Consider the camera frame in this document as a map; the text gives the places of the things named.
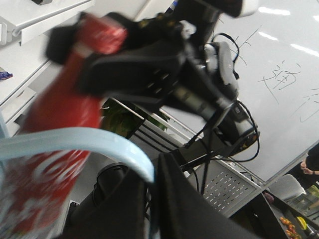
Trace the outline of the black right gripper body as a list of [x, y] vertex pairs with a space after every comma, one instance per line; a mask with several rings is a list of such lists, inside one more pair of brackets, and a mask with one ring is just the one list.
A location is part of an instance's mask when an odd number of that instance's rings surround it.
[[125, 47], [140, 71], [125, 95], [151, 112], [167, 105], [202, 117], [227, 114], [238, 96], [227, 43], [210, 43], [221, 12], [159, 13], [129, 20]]

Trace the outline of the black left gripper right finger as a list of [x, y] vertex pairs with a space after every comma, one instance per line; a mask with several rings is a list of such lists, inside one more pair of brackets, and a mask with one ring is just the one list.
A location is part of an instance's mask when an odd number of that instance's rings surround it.
[[159, 155], [155, 183], [161, 239], [258, 238], [214, 210], [187, 180], [172, 155]]

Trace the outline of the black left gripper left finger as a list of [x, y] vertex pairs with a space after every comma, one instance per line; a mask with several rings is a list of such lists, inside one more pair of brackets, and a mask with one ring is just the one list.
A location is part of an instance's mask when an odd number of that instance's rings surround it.
[[173, 90], [184, 63], [183, 47], [169, 42], [110, 55], [94, 53], [84, 61], [78, 89], [92, 96], [158, 105]]

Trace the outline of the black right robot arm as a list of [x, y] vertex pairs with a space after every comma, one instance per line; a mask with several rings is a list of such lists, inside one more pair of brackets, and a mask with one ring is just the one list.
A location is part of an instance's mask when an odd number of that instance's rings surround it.
[[78, 83], [82, 92], [152, 113], [169, 106], [202, 117], [203, 146], [194, 138], [185, 146], [196, 157], [229, 157], [258, 142], [256, 124], [237, 99], [237, 75], [226, 42], [206, 43], [199, 31], [186, 37], [185, 27], [172, 15], [135, 22], [111, 12], [98, 22], [114, 24], [126, 37], [119, 52], [85, 59]]

